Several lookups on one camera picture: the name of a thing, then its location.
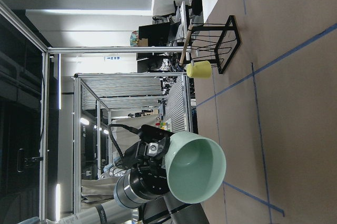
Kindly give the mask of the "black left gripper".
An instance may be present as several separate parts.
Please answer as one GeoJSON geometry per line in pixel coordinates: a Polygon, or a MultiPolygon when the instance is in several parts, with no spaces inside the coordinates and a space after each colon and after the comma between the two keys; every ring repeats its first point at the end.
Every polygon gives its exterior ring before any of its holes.
{"type": "Polygon", "coordinates": [[[167,182],[164,157],[169,150],[170,137],[160,141],[138,141],[123,156],[123,168],[136,172],[146,182],[167,182]]]}

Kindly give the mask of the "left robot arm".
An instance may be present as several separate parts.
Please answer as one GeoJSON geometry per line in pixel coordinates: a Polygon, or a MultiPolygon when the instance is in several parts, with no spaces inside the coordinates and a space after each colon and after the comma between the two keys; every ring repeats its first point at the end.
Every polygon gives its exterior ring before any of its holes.
{"type": "Polygon", "coordinates": [[[169,146],[169,137],[148,142],[141,163],[118,179],[112,200],[57,223],[208,223],[200,203],[183,202],[169,191],[163,165],[169,146]]]}

